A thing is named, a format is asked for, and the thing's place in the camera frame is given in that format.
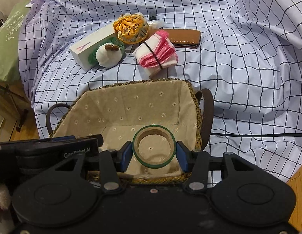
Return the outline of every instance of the folded towel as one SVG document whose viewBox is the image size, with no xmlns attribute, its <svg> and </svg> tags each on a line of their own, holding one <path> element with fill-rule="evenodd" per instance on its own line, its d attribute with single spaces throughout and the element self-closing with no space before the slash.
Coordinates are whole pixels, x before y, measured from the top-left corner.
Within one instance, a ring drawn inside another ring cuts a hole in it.
<svg viewBox="0 0 302 234">
<path fill-rule="evenodd" d="M 178 57 L 176 50 L 172 42 L 168 39 L 167 32 L 160 30 L 146 40 L 145 43 L 142 43 L 133 54 L 149 78 L 152 78 L 158 73 L 161 67 L 164 69 L 177 64 Z"/>
</svg>

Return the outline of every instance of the green fabric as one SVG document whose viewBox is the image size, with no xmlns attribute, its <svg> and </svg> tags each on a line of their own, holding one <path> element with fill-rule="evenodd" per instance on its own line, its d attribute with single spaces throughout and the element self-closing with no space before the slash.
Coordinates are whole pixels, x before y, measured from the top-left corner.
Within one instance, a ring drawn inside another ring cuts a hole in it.
<svg viewBox="0 0 302 234">
<path fill-rule="evenodd" d="M 29 2 L 16 4 L 4 25 L 0 27 L 0 82 L 19 80 L 18 39 L 19 29 L 29 8 Z"/>
<path fill-rule="evenodd" d="M 108 38 L 108 39 L 104 40 L 102 43 L 100 43 L 100 46 L 104 45 L 105 43 L 112 43 L 114 45 L 117 45 L 119 47 L 119 49 L 121 50 L 122 55 L 124 54 L 124 52 L 125 52 L 125 45 L 124 45 L 124 43 L 122 41 L 118 40 L 117 38 Z M 98 48 L 96 48 L 88 56 L 88 62 L 91 65 L 98 65 L 98 61 L 97 61 L 97 58 L 96 58 L 96 52 L 97 52 Z"/>
</svg>

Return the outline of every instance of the metal screw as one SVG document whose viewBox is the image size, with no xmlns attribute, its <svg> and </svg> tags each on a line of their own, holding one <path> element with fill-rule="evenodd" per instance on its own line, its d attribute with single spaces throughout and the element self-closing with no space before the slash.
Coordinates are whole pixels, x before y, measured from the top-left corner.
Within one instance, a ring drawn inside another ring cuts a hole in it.
<svg viewBox="0 0 302 234">
<path fill-rule="evenodd" d="M 189 184 L 189 187 L 192 190 L 201 190 L 204 188 L 204 184 L 201 182 L 192 182 Z"/>
<path fill-rule="evenodd" d="M 119 184 L 115 182 L 107 182 L 103 185 L 106 190 L 115 190 L 119 188 Z"/>
<path fill-rule="evenodd" d="M 151 190 L 150 190 L 150 193 L 157 193 L 158 192 L 158 189 L 155 189 L 155 188 L 152 188 Z"/>
</svg>

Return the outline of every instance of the black circular pad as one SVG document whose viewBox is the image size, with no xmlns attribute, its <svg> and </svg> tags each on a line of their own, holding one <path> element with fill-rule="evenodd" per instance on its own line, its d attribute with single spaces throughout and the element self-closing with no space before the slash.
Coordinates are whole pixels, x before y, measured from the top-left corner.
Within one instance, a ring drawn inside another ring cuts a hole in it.
<svg viewBox="0 0 302 234">
<path fill-rule="evenodd" d="M 236 172 L 212 191 L 215 209 L 228 220 L 250 227 L 266 227 L 288 221 L 294 210 L 293 190 L 275 177 L 256 171 Z"/>
<path fill-rule="evenodd" d="M 13 194 L 18 217 L 39 227 L 60 227 L 87 215 L 97 200 L 94 187 L 71 172 L 46 171 L 19 186 Z"/>
</svg>

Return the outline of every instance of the blue gripper pad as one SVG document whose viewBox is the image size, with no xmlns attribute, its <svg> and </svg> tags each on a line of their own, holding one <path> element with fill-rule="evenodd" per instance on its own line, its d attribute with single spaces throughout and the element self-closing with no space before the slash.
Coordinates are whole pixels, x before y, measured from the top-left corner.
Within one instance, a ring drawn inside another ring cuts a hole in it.
<svg viewBox="0 0 302 234">
<path fill-rule="evenodd" d="M 76 139 L 74 135 L 62 136 L 62 137 L 53 137 L 52 141 L 63 141 L 63 140 L 71 140 Z"/>
<path fill-rule="evenodd" d="M 189 168 L 188 168 L 186 153 L 183 151 L 182 147 L 179 145 L 178 142 L 176 143 L 176 157 L 180 165 L 180 168 L 183 170 L 183 172 L 188 173 Z"/>
<path fill-rule="evenodd" d="M 123 152 L 120 172 L 125 172 L 127 170 L 127 167 L 130 164 L 130 160 L 132 159 L 132 157 L 133 157 L 133 148 L 132 148 L 132 143 L 130 143 L 126 147 L 126 150 Z"/>
</svg>

